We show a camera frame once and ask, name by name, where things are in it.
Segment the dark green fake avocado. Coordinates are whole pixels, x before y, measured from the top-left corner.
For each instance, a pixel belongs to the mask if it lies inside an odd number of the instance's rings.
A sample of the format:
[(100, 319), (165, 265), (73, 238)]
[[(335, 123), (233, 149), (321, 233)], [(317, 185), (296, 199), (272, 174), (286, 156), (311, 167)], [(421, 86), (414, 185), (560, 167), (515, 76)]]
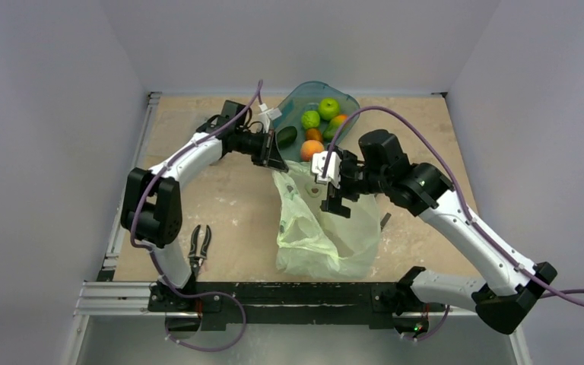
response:
[(288, 148), (296, 141), (298, 136), (297, 128), (290, 125), (280, 129), (276, 133), (277, 145), (280, 149)]

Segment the orange fake peach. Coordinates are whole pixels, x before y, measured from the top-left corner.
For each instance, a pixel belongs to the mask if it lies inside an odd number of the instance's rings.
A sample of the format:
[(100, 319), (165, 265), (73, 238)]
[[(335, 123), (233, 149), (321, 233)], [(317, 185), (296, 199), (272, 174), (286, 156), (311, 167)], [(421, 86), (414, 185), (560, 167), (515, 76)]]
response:
[(307, 140), (300, 147), (300, 159), (303, 162), (310, 162), (314, 154), (321, 153), (325, 150), (324, 144), (317, 140)]

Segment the light green plastic bag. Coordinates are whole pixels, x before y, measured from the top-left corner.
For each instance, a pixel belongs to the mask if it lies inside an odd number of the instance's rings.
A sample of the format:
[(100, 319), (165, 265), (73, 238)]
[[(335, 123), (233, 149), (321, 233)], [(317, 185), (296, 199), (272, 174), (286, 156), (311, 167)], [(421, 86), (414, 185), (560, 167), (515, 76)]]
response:
[(377, 254), (381, 217), (372, 195), (344, 200), (349, 218), (320, 209), (327, 188), (314, 183), (310, 165), (288, 161), (272, 177), (281, 200), (277, 235), (278, 270), (296, 276), (357, 280), (367, 276)]

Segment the green fake lime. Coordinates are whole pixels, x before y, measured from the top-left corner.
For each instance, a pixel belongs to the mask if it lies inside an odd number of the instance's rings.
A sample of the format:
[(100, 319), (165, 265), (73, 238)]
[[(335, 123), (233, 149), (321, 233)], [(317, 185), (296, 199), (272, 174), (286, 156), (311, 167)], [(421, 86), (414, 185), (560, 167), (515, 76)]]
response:
[(301, 116), (302, 127), (307, 129), (318, 128), (320, 126), (321, 117), (316, 110), (308, 110)]

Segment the teal plastic bin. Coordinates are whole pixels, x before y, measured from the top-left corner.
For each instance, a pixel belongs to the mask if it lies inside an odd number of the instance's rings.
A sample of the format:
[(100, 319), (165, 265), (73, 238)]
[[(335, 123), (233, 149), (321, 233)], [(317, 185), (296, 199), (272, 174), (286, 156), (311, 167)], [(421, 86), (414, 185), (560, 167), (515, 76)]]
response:
[(360, 104), (321, 81), (307, 81), (297, 86), (279, 105), (280, 116), (272, 126), (276, 131), (281, 156), (285, 160), (303, 161), (302, 146), (308, 140), (341, 143), (357, 118), (346, 125), (338, 136), (335, 132), (358, 110)]

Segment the green orange fake mango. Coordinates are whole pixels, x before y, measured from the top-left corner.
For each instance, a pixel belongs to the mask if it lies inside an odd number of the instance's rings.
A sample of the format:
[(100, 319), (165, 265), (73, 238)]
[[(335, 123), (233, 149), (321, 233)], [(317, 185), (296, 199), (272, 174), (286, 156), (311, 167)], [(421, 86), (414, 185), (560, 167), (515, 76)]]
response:
[(335, 136), (335, 133), (341, 127), (341, 125), (345, 122), (347, 117), (348, 117), (347, 115), (341, 114), (341, 115), (337, 115), (334, 118), (329, 120), (328, 126), (326, 127), (326, 129), (324, 130), (324, 132), (322, 134), (324, 142), (332, 141), (332, 139)]

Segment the green fake apple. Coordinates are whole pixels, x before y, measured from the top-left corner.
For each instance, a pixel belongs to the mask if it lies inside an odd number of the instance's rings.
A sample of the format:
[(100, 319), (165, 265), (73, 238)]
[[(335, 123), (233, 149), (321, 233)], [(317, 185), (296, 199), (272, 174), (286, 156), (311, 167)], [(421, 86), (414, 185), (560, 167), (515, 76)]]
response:
[(319, 102), (317, 112), (321, 119), (330, 121), (341, 113), (341, 105), (336, 99), (327, 97)]

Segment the brown fake kiwi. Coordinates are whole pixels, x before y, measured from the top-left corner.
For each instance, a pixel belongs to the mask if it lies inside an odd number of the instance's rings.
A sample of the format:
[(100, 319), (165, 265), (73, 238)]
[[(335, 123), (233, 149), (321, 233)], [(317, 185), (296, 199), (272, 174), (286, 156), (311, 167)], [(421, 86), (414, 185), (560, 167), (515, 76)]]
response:
[(323, 143), (323, 135), (318, 128), (307, 129), (305, 131), (305, 139), (307, 141), (318, 141)]

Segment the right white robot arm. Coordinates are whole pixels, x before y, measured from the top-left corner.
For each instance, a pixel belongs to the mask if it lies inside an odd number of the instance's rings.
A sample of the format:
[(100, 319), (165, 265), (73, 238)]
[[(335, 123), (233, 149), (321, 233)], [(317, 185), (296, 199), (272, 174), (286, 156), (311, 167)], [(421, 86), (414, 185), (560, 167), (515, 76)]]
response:
[(476, 313), (496, 332), (512, 334), (542, 297), (543, 286), (556, 278), (556, 269), (514, 250), (460, 201), (437, 167), (411, 163), (392, 133), (373, 130), (358, 145), (362, 160), (340, 148), (312, 156), (311, 173), (327, 187), (321, 210), (349, 218), (343, 199), (384, 195), (443, 235), (481, 275), (464, 278), (414, 266), (394, 294), (380, 294), (379, 302), (390, 302), (398, 315), (431, 303), (455, 306)]

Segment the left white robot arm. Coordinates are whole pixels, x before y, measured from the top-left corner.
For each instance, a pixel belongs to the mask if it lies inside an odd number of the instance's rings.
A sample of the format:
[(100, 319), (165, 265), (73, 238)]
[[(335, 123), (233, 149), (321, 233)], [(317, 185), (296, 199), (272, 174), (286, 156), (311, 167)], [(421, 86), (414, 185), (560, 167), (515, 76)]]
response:
[(286, 172), (272, 127), (281, 116), (277, 108), (259, 105), (253, 131), (248, 105), (225, 101), (220, 113), (196, 128), (191, 139), (165, 161), (149, 169), (134, 168), (127, 176), (120, 224), (133, 247), (148, 251), (167, 286), (167, 302), (186, 311), (196, 301), (196, 267), (186, 262), (178, 236), (183, 224), (181, 191), (206, 167), (228, 153), (250, 156), (254, 165)]

